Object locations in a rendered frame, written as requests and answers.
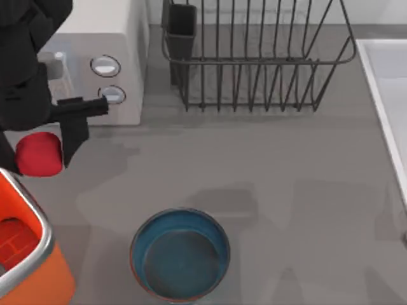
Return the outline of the orange bin with silver rim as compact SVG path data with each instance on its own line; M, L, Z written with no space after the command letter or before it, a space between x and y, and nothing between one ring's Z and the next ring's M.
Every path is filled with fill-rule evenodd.
M75 288L46 214L0 168L0 305L69 305Z

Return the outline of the red rounded block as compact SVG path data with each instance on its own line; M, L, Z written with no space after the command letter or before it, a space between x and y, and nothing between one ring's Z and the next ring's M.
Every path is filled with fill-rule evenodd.
M62 145L50 132L36 132L20 139L15 149L20 173L29 177L51 177L63 169Z

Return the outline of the blue bowl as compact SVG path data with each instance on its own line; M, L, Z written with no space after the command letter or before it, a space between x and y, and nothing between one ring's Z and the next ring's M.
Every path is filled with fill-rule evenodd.
M211 215L170 208L148 218L130 245L135 280L159 300L191 304L213 292L231 261L228 235Z

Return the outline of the dark grey utensil holder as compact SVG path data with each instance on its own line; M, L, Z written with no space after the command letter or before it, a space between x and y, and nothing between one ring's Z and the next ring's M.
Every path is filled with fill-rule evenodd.
M192 58L197 33L197 7L163 0L162 28L169 54L171 85L182 88L189 65L179 62Z

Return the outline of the smaller round microwave knob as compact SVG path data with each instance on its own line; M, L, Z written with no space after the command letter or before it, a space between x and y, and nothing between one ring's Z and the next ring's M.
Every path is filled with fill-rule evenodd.
M98 95L99 97L105 97L109 104L121 104L127 97L125 91L115 85L99 88Z

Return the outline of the larger round microwave knob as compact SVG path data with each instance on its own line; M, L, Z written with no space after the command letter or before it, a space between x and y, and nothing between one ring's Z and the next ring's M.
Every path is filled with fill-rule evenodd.
M102 78L113 78L121 71L119 61L109 55L91 59L90 68L96 75Z

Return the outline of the pale microwave oven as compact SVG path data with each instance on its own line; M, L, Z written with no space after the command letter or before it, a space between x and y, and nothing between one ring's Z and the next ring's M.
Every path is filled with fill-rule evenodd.
M127 97L111 104L109 114L90 118L93 126L136 126L140 123L149 48L146 0L73 0L72 13L43 47L65 63L65 74L50 83L57 100L98 98L99 88L115 85ZM90 68L93 58L109 55L121 71L102 78Z

